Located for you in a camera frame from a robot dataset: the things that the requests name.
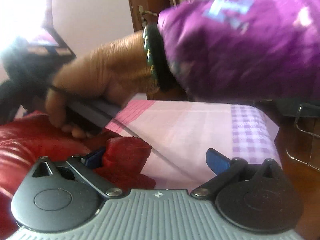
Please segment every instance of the ribbed gray surface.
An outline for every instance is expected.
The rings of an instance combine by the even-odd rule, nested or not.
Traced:
[[[21,228],[9,239],[302,240],[293,230],[273,236],[244,232],[223,220],[210,202],[196,200],[185,190],[132,190],[123,199],[108,200],[92,220],[74,230],[39,234]]]

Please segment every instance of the metal screw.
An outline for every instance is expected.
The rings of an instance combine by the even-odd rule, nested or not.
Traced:
[[[122,190],[119,188],[110,188],[106,191],[107,196],[109,197],[119,197],[122,194]]]
[[[196,188],[193,191],[193,194],[195,194],[198,197],[205,197],[209,194],[209,190],[207,190],[206,188]]]

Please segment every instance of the purple clothing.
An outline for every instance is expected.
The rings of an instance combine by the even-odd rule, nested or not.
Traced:
[[[320,0],[190,0],[158,28],[195,97],[320,99]]]

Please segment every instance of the wooden door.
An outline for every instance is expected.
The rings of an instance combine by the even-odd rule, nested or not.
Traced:
[[[135,31],[143,29],[143,25],[147,23],[157,23],[158,15],[161,11],[169,8],[170,0],[129,0],[132,23]],[[176,88],[166,92],[158,92],[147,95],[151,100],[187,100],[188,97],[184,90],[177,86]]]

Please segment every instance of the purple checkered pattern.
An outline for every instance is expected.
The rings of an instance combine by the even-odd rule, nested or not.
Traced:
[[[263,113],[252,106],[231,105],[233,157],[261,164],[266,158],[280,158],[264,123]]]

